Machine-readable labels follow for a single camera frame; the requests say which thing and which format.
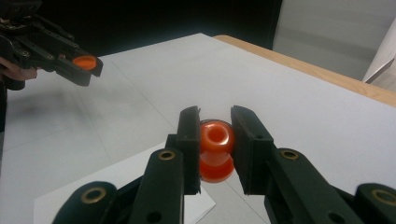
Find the gray wall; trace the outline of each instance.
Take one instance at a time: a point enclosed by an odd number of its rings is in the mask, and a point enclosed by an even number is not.
[[[274,51],[362,80],[395,16],[396,0],[283,0]]]

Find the white tabletop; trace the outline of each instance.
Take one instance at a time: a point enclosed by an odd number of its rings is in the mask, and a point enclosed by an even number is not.
[[[278,147],[303,152],[340,189],[396,188],[394,107],[205,35],[102,60],[87,88],[41,72],[9,93],[0,223],[32,223],[36,198],[160,144],[192,105],[226,121],[233,105],[252,109]],[[217,205],[200,223],[268,222],[236,174],[203,186]]]

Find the orange object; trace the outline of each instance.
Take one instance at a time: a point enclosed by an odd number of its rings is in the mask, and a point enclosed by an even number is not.
[[[235,137],[233,128],[224,121],[212,120],[201,124],[200,173],[206,182],[221,182],[233,172]]]
[[[96,67],[96,59],[89,55],[79,56],[73,60],[73,64],[84,70],[91,70]]]

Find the sheet of paper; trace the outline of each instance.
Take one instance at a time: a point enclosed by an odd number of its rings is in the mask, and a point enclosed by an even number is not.
[[[80,180],[71,183],[63,188],[43,195],[35,200],[35,224],[52,223],[56,214],[70,195],[79,187],[92,181],[106,181],[112,183],[117,189],[125,186],[129,182],[141,176],[146,169],[149,156],[152,152],[164,147],[164,143],[141,152],[129,159],[120,161],[94,174],[88,175]],[[184,223],[198,222],[210,209],[215,206],[215,202],[207,192],[201,188],[201,194],[185,196]]]
[[[371,77],[377,77],[381,74],[378,72],[384,72],[387,67],[390,67],[391,61],[395,58],[396,55],[396,18],[393,21],[392,25],[389,27],[387,34],[385,35],[384,40],[379,46],[376,55],[370,64],[369,69],[364,75],[363,81],[370,82]]]

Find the white table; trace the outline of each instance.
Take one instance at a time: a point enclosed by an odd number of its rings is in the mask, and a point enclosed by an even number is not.
[[[233,105],[256,112],[278,147],[305,154],[336,187],[396,188],[396,108],[205,35],[102,58],[82,88],[41,73],[8,97],[0,223],[31,223],[34,200],[175,133],[179,112],[230,121]],[[200,223],[263,223],[263,197],[236,174],[203,186],[216,202]]]

